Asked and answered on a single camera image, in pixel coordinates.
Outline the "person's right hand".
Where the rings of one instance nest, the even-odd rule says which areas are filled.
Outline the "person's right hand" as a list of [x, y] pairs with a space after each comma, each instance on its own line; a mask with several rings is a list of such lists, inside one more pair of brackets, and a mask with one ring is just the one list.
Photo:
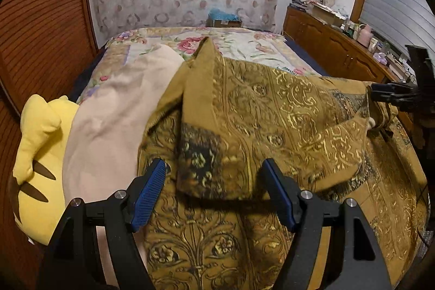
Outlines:
[[376, 122], [372, 117], [369, 117], [368, 121], [367, 121], [367, 129], [368, 130], [372, 130], [375, 128]]

